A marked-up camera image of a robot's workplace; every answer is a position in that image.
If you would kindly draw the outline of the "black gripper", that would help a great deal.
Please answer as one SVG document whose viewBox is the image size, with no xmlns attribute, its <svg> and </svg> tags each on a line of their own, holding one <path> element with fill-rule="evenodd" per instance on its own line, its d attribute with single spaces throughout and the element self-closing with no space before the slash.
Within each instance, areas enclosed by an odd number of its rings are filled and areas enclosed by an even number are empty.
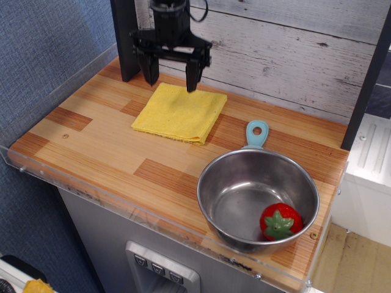
<svg viewBox="0 0 391 293">
<path fill-rule="evenodd" d="M 159 59 L 186 62 L 187 92 L 196 90 L 203 69 L 211 65 L 212 44 L 191 32 L 188 5 L 152 5 L 153 29 L 138 29 L 130 33 L 133 52 L 145 81 L 151 86 L 159 78 Z"/>
</svg>

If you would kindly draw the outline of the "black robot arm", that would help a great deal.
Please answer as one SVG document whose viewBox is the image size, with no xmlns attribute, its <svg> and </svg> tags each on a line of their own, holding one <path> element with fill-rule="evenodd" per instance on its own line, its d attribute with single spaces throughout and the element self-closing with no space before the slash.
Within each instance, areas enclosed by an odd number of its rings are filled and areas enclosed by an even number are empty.
<svg viewBox="0 0 391 293">
<path fill-rule="evenodd" d="M 197 88 L 205 67 L 211 65 L 212 43 L 191 32 L 189 1 L 150 1 L 153 10 L 153 29 L 134 30 L 133 53 L 139 62 L 144 79 L 155 85 L 159 78 L 159 60 L 186 64 L 186 86 L 189 93 Z"/>
</svg>

